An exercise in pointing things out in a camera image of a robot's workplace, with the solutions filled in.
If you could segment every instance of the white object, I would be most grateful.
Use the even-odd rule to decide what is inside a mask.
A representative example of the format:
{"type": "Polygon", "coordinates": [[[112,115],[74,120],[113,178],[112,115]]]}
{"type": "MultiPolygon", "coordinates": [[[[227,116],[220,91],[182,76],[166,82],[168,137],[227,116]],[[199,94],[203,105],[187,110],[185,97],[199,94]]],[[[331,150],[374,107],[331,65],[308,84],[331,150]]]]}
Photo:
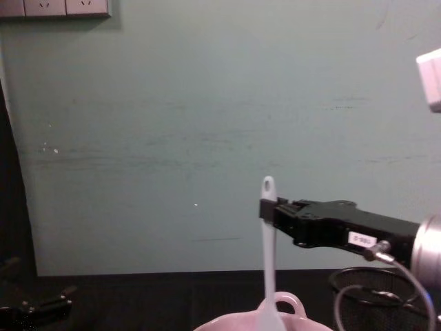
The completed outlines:
{"type": "Polygon", "coordinates": [[[65,0],[25,0],[27,17],[65,16],[65,0]]]}
{"type": "Polygon", "coordinates": [[[362,233],[349,231],[348,243],[364,248],[370,248],[377,243],[377,238],[362,233]]]}
{"type": "MultiPolygon", "coordinates": [[[[277,312],[286,331],[331,331],[323,324],[308,319],[303,304],[295,295],[288,292],[277,292],[274,294],[274,299],[276,302],[282,301],[290,304],[295,311],[295,314],[277,312]]],[[[256,320],[266,305],[267,300],[264,300],[257,310],[223,315],[200,326],[195,331],[255,331],[256,320]]]]}
{"type": "MultiPolygon", "coordinates": [[[[261,198],[271,201],[277,200],[276,185],[273,177],[265,177],[262,184],[261,198]]],[[[276,291],[276,275],[274,257],[276,255],[276,229],[262,220],[263,260],[265,267],[265,306],[259,310],[256,321],[256,331],[286,331],[281,319],[274,293],[276,291]]]]}
{"type": "Polygon", "coordinates": [[[68,15],[110,16],[112,0],[66,0],[68,15]]]}
{"type": "Polygon", "coordinates": [[[23,0],[0,0],[0,17],[25,16],[23,0]]]}
{"type": "Polygon", "coordinates": [[[441,112],[441,49],[417,57],[426,101],[432,112],[441,112]]]}

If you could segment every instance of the power outlet panel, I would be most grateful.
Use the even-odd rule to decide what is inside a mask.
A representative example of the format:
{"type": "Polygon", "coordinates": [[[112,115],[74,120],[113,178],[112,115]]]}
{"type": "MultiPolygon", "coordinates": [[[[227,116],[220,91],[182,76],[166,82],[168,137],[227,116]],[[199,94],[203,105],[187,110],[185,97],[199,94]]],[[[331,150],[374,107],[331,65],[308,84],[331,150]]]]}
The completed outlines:
{"type": "Polygon", "coordinates": [[[0,0],[0,17],[23,16],[25,16],[25,4],[23,0],[0,0]]]}
{"type": "Polygon", "coordinates": [[[112,0],[66,0],[66,12],[70,16],[111,15],[112,0]]]}
{"type": "Polygon", "coordinates": [[[65,0],[25,0],[27,17],[65,16],[65,0]]]}

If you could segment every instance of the label sticker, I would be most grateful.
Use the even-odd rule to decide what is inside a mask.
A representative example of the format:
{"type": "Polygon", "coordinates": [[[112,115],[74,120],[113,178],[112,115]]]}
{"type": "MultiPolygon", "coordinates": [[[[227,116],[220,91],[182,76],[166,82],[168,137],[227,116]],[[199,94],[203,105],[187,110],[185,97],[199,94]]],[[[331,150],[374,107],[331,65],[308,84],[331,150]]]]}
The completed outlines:
{"type": "Polygon", "coordinates": [[[350,231],[348,243],[364,248],[370,248],[377,243],[377,238],[350,231]]]}

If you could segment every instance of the wall socket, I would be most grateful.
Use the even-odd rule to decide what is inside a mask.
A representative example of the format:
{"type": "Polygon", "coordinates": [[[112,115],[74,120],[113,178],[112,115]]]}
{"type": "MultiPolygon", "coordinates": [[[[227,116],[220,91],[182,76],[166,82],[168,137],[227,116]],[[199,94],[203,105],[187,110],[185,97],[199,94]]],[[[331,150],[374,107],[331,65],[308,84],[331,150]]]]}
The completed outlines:
{"type": "Polygon", "coordinates": [[[65,16],[65,0],[25,0],[28,17],[65,16]]]}
{"type": "Polygon", "coordinates": [[[112,0],[66,0],[68,15],[110,16],[112,0]]]}
{"type": "Polygon", "coordinates": [[[0,17],[25,16],[23,0],[0,0],[0,17]]]}

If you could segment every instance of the black mesh basket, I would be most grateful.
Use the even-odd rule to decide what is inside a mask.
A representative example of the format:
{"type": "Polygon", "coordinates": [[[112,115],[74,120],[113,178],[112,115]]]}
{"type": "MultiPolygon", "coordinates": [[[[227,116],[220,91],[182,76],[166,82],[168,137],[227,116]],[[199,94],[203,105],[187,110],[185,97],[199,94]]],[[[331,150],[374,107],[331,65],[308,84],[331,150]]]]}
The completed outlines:
{"type": "Polygon", "coordinates": [[[337,294],[349,285],[366,290],[346,293],[340,316],[346,331],[425,331],[427,316],[413,284],[401,274],[379,268],[348,268],[329,282],[337,294]]]}

